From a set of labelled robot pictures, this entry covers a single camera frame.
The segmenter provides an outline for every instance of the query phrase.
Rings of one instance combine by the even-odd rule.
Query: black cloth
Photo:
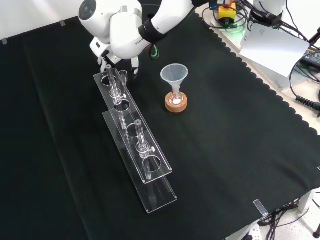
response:
[[[87,240],[23,37],[0,44],[0,238]]]
[[[316,131],[194,14],[157,44],[158,60],[140,55],[138,78],[129,83],[173,168],[167,178],[178,197],[146,214],[102,117],[92,36],[78,21],[66,23],[37,31],[24,50],[90,239],[221,240],[261,217],[254,200],[272,212],[320,186]],[[189,69],[181,114],[165,109],[171,89],[160,71],[172,63]]]

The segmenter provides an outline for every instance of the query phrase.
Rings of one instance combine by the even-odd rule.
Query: table leg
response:
[[[310,204],[315,197],[315,193],[316,193],[316,190],[312,190],[308,192],[306,195],[304,195],[303,197],[301,197],[299,207],[298,207],[300,213],[304,214],[309,209]]]
[[[313,233],[313,237],[314,237],[315,239],[319,239],[319,238],[320,238],[320,225],[319,225],[319,227],[318,227],[318,230]]]
[[[227,237],[226,240],[241,240],[241,239],[243,239],[247,235],[247,233],[250,232],[250,230],[259,222],[259,220],[253,222],[252,224],[242,228],[240,231],[237,231],[236,233]]]

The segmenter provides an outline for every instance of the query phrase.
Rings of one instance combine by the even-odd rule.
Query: funnel stem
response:
[[[172,93],[175,97],[179,97],[180,94],[180,86],[172,86]]]

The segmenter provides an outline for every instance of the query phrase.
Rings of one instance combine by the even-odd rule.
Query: white paper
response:
[[[287,78],[308,47],[288,33],[255,24],[240,55]]]

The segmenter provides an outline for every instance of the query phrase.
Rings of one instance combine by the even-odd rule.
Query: rack hole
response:
[[[148,156],[143,160],[142,167],[147,173],[158,171],[161,167],[161,160],[154,155]]]
[[[131,123],[131,124],[126,128],[126,132],[127,132],[127,134],[128,134],[129,137],[131,137],[131,138],[136,138],[136,137],[137,137],[136,124],[135,124],[135,123]]]
[[[110,86],[110,81],[108,75],[104,76],[101,80],[102,84],[105,86]]]
[[[114,105],[114,109],[117,110],[118,112],[124,112],[128,110],[130,107],[130,102],[127,100],[122,100],[120,104]]]

